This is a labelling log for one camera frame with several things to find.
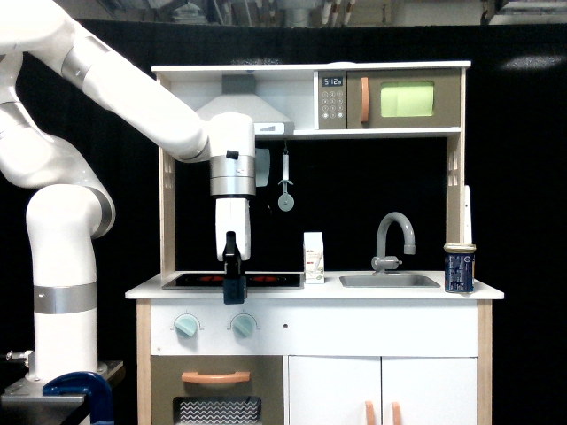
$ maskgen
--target play kitchen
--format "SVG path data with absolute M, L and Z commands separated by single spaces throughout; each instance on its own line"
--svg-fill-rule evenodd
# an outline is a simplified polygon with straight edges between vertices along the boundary
M 204 120 L 250 115 L 261 142 L 299 150 L 302 141 L 445 138 L 439 252 L 441 264 L 443 254 L 450 260 L 439 271 L 399 267 L 419 255 L 423 239 L 404 211 L 389 211 L 370 231 L 377 248 L 367 267 L 330 271 L 337 269 L 326 233 L 305 231 L 303 267 L 247 271 L 244 303 L 225 304 L 222 272 L 177 267 L 175 164 L 161 151 L 161 273 L 126 295 L 137 302 L 141 425 L 492 423 L 492 300 L 503 294 L 464 266 L 474 253 L 464 185 L 469 66 L 154 67 Z M 256 162 L 257 174 L 268 173 L 269 162 Z M 282 169 L 282 181 L 295 180 L 285 159 Z M 283 197 L 288 190 L 291 197 L 295 185 Z M 301 208 L 289 202 L 282 214 Z M 388 255 L 388 234 L 388 244 L 403 239 L 399 259 Z M 447 286 L 447 276 L 456 284 Z M 459 286 L 469 278 L 473 288 Z

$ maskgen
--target gray faucet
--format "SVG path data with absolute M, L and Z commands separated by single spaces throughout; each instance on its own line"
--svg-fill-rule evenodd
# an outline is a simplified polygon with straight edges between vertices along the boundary
M 397 257 L 386 257 L 386 234 L 390 225 L 395 221 L 400 224 L 404 232 L 404 254 L 414 255 L 416 253 L 416 236 L 408 217 L 401 212 L 390 212 L 380 221 L 380 226 L 378 226 L 376 256 L 372 259 L 372 268 L 376 270 L 374 274 L 384 273 L 386 269 L 396 269 L 401 264 Z

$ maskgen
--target stovetop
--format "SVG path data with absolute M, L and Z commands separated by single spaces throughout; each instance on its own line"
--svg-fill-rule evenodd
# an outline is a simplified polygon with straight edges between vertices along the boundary
M 292 288 L 303 287 L 301 273 L 278 273 L 278 272 L 250 272 L 245 273 L 246 286 L 248 288 Z M 184 273 L 173 281 L 166 283 L 163 290 L 188 290 L 188 289 L 211 289 L 222 288 L 224 275 L 218 273 Z

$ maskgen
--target knob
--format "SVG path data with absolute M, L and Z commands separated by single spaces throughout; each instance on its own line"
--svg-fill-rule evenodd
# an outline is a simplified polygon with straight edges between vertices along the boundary
M 239 314 L 232 320 L 232 331 L 242 338 L 252 336 L 254 328 L 256 328 L 256 321 L 250 314 Z
M 175 328 L 181 333 L 181 336 L 191 338 L 197 332 L 198 322 L 195 316 L 182 314 L 175 319 Z

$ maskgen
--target can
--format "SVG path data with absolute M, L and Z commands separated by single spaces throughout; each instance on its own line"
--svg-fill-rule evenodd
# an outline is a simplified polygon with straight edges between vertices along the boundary
M 474 290 L 474 262 L 477 246 L 466 243 L 445 245 L 445 291 L 471 293 Z

